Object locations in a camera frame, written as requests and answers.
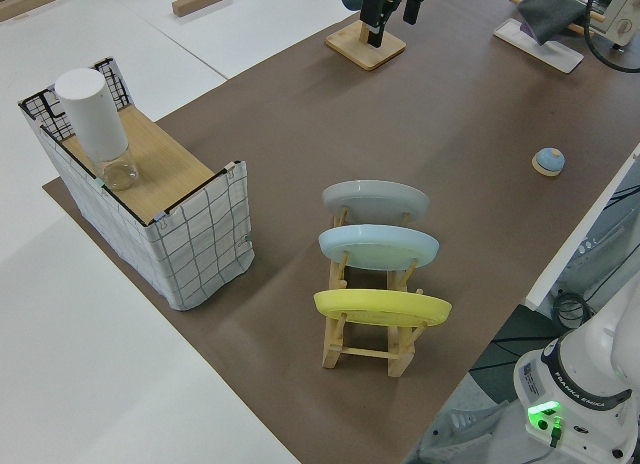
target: robotic hand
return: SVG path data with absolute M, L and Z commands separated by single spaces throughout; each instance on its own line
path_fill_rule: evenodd
M 591 320 L 514 370 L 527 432 L 587 464 L 627 463 L 638 439 L 640 273 Z
M 424 0 L 407 0 L 403 15 L 405 22 L 416 23 L 422 1 Z M 352 11 L 360 9 L 360 20 L 370 29 L 367 43 L 373 47 L 380 47 L 387 20 L 398 9 L 402 0 L 342 0 L 342 2 Z

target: brown tabletop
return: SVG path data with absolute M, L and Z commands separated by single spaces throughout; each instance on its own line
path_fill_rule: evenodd
M 560 73 L 492 36 L 514 15 L 508 0 L 427 0 L 415 26 L 399 11 L 388 30 L 407 49 L 373 72 L 323 44 L 349 20 L 162 119 L 211 169 L 248 164 L 256 259 L 192 311 L 171 311 L 119 261 L 60 180 L 46 189 L 301 462 L 399 463 L 640 139 L 636 77 L 572 37 L 585 59 Z M 543 147 L 565 154 L 560 176 L 533 170 Z M 320 194 L 352 179 L 431 198 L 413 227 L 440 253 L 409 287 L 453 310 L 399 379 L 381 359 L 321 367 L 312 296 L 327 286 L 317 236 L 330 219 Z

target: white cylinder container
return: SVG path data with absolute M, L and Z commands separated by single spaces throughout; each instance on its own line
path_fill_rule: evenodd
M 74 69 L 60 76 L 54 88 L 96 175 L 112 190 L 129 188 L 138 171 L 104 76 L 94 69 Z

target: plate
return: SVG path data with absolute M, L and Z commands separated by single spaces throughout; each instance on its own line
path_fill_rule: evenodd
M 337 217 L 343 208 L 348 208 L 347 221 L 352 224 L 397 225 L 405 213 L 415 221 L 424 217 L 429 206 L 424 192 L 389 181 L 340 182 L 327 187 L 322 192 L 322 200 Z
M 336 289 L 313 296 L 318 311 L 332 319 L 374 326 L 436 326 L 449 317 L 451 304 L 437 297 L 381 289 Z
M 424 232 L 381 224 L 356 224 L 334 227 L 318 238 L 322 253 L 341 262 L 349 253 L 347 265 L 372 271 L 408 269 L 415 259 L 417 267 L 435 259 L 438 241 Z

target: yellow plate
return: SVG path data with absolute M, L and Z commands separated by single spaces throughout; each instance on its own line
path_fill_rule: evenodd
M 435 326 L 447 320 L 451 304 L 437 297 L 381 289 L 336 289 L 313 296 L 321 314 L 375 326 Z

